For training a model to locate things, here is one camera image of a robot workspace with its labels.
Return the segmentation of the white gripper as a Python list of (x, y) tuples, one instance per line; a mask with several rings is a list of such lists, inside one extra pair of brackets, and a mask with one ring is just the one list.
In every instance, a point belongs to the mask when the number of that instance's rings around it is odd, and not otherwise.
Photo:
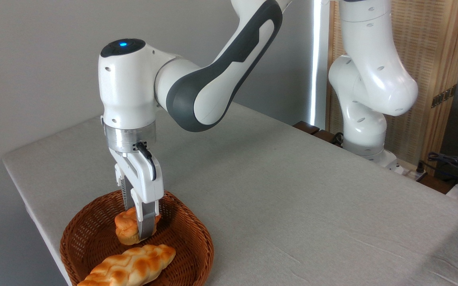
[(136, 153), (120, 153), (109, 149), (116, 160), (117, 185), (121, 188), (125, 210), (135, 206), (139, 240), (154, 233), (159, 201), (164, 194), (163, 176), (158, 160), (146, 148)]

